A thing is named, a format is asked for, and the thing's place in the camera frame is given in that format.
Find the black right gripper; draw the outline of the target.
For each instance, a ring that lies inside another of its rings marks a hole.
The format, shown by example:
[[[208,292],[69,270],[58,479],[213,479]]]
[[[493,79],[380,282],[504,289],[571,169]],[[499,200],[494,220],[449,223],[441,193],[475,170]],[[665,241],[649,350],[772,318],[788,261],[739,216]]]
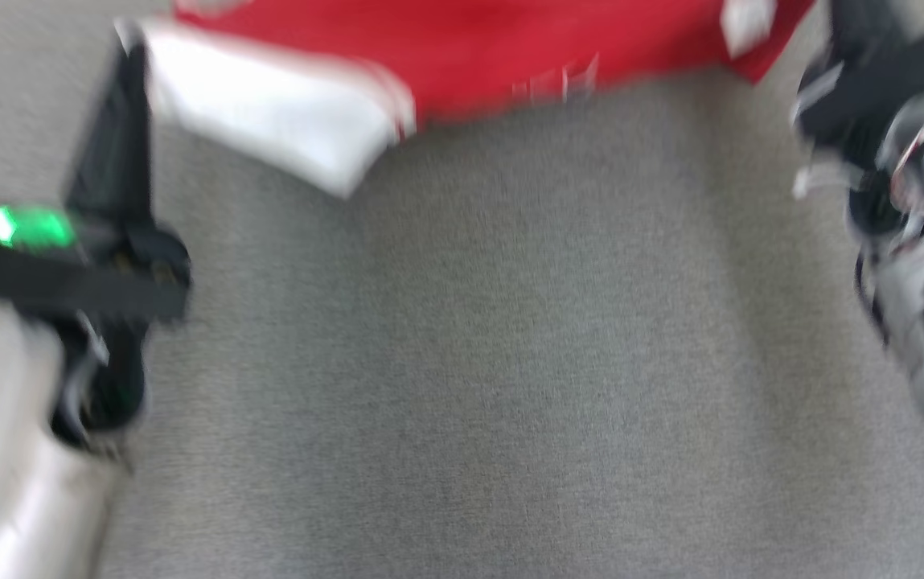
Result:
[[[907,44],[900,1],[829,1],[827,7],[833,58],[874,58],[843,69],[832,90],[801,111],[799,129],[844,160],[873,162],[898,111],[924,95],[924,37]]]

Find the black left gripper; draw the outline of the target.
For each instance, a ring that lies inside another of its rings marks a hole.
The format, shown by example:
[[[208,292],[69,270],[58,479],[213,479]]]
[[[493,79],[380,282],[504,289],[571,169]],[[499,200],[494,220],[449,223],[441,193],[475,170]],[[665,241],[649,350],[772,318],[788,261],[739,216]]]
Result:
[[[64,204],[0,202],[0,302],[61,334],[50,424],[91,448],[123,437],[146,402],[143,344],[183,319],[191,260],[153,213],[148,47],[117,44]]]

